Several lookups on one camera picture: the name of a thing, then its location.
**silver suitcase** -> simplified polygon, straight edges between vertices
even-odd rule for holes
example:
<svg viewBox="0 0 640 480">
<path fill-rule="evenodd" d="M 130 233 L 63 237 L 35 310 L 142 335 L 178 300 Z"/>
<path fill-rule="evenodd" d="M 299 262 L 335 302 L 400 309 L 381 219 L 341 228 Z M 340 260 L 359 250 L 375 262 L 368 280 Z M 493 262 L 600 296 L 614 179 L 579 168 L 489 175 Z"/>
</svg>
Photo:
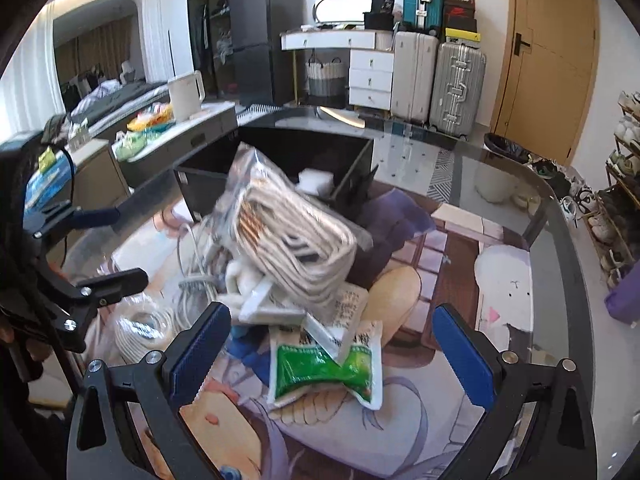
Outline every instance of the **silver suitcase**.
<svg viewBox="0 0 640 480">
<path fill-rule="evenodd" d="M 425 123 L 429 117 L 438 40 L 426 34 L 398 32 L 395 42 L 391 114 Z"/>
<path fill-rule="evenodd" d="M 468 136 L 478 113 L 486 56 L 476 48 L 443 43 L 431 100 L 431 126 L 456 137 Z"/>
</svg>

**ceiling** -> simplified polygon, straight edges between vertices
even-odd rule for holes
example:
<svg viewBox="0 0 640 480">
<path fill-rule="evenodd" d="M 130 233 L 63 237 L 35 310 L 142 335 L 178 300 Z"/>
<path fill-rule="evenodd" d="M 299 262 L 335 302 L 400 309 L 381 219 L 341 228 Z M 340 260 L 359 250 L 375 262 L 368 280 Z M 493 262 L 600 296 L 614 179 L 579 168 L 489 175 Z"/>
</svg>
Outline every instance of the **ceiling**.
<svg viewBox="0 0 640 480">
<path fill-rule="evenodd" d="M 133 0 L 95 0 L 53 20 L 53 46 L 138 12 Z"/>
</svg>

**trash can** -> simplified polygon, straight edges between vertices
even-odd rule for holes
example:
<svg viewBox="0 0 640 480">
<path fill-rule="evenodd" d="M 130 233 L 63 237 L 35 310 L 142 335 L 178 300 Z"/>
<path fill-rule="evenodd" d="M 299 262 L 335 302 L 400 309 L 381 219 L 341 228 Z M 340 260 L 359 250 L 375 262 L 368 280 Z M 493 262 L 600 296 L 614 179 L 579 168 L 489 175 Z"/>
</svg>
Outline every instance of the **trash can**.
<svg viewBox="0 0 640 480">
<path fill-rule="evenodd" d="M 527 164 L 529 161 L 529 152 L 522 146 L 495 134 L 484 135 L 484 149 L 510 158 L 519 164 Z M 507 200 L 516 191 L 518 182 L 519 179 L 516 176 L 487 164 L 479 164 L 476 169 L 476 191 L 487 202 L 493 204 Z"/>
</svg>

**wooden door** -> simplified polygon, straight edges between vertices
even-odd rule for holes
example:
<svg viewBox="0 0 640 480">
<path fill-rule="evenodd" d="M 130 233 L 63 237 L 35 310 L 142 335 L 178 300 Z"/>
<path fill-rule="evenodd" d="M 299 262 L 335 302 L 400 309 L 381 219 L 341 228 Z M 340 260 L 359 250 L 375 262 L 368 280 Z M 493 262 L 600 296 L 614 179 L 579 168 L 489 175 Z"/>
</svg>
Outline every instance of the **wooden door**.
<svg viewBox="0 0 640 480">
<path fill-rule="evenodd" d="M 511 59 L 495 133 L 566 162 L 591 100 L 596 0 L 515 0 Z"/>
</svg>

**green packet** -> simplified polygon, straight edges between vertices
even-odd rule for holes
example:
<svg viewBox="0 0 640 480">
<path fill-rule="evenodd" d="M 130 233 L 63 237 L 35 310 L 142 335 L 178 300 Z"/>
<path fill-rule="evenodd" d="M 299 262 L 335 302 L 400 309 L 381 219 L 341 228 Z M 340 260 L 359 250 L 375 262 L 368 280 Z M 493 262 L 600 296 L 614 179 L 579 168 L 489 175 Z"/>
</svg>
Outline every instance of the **green packet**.
<svg viewBox="0 0 640 480">
<path fill-rule="evenodd" d="M 300 327 L 271 326 L 267 402 L 281 408 L 311 391 L 341 388 L 370 410 L 382 406 L 382 322 L 362 321 L 342 365 Z"/>
</svg>

